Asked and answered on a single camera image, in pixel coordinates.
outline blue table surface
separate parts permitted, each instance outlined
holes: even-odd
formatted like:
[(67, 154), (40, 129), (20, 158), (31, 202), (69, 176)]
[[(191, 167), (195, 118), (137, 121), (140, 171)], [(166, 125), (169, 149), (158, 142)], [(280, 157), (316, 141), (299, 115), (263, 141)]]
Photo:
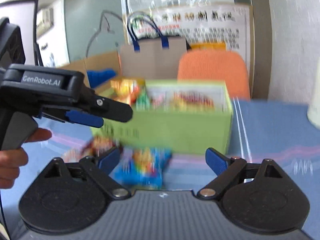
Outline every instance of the blue table surface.
[[(233, 101), (234, 118), (228, 156), (241, 156), (260, 163), (272, 158), (291, 176), (307, 195), (311, 210), (304, 230), (320, 240), (320, 130), (307, 119), (306, 105), (254, 100)], [(91, 138), (86, 126), (38, 121), (50, 129), (53, 137), (41, 143), (25, 144), (28, 165), (12, 189), (1, 190), (4, 214), (14, 239), (16, 225), (21, 223), (18, 202), (37, 174), (53, 158), (70, 148), (80, 148)], [(175, 154), (163, 178), (167, 189), (193, 189), (197, 192), (216, 175), (206, 165), (204, 156)]]

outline brown paper bag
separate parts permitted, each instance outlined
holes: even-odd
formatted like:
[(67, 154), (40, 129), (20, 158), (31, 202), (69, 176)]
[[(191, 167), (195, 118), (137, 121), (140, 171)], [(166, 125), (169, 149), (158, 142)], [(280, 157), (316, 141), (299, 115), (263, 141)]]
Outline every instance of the brown paper bag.
[[(130, 22), (134, 20), (140, 20), (144, 24), (150, 25), (159, 37), (138, 40)], [(186, 38), (163, 36), (155, 22), (147, 15), (134, 19), (129, 17), (127, 29), (133, 44), (120, 48), (122, 75), (145, 79), (176, 79), (179, 60), (187, 51)]]

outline finger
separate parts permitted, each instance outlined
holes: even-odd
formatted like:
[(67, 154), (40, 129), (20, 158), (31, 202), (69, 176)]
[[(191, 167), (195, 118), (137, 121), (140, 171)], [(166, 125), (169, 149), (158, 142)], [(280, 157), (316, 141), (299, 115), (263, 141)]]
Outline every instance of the finger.
[(12, 188), (14, 179), (0, 179), (0, 188), (9, 189)]
[(19, 168), (0, 168), (0, 178), (15, 180), (19, 177), (20, 169)]
[(28, 155), (24, 149), (0, 151), (0, 167), (18, 168), (28, 163)]
[(43, 128), (38, 128), (33, 135), (31, 135), (26, 142), (40, 142), (49, 140), (52, 137), (52, 133)]

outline metal screw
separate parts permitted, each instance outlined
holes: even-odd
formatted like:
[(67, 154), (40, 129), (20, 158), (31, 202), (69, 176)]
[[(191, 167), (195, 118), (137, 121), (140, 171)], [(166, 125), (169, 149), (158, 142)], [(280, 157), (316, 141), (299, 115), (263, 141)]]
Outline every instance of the metal screw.
[(98, 106), (102, 106), (103, 105), (103, 101), (101, 99), (98, 99), (97, 100), (97, 104), (98, 104)]
[(112, 191), (115, 197), (125, 197), (129, 194), (129, 192), (124, 188), (117, 188)]
[(203, 197), (212, 197), (216, 194), (216, 191), (212, 188), (203, 188), (200, 190), (200, 195)]

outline blue snack bag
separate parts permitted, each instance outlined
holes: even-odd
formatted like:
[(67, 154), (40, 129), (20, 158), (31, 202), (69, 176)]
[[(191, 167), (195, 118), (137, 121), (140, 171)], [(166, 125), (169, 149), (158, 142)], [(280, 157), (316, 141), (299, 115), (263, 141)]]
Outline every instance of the blue snack bag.
[(128, 186), (162, 187), (162, 169), (171, 157), (171, 151), (159, 148), (133, 149), (129, 158), (124, 158), (114, 176)]

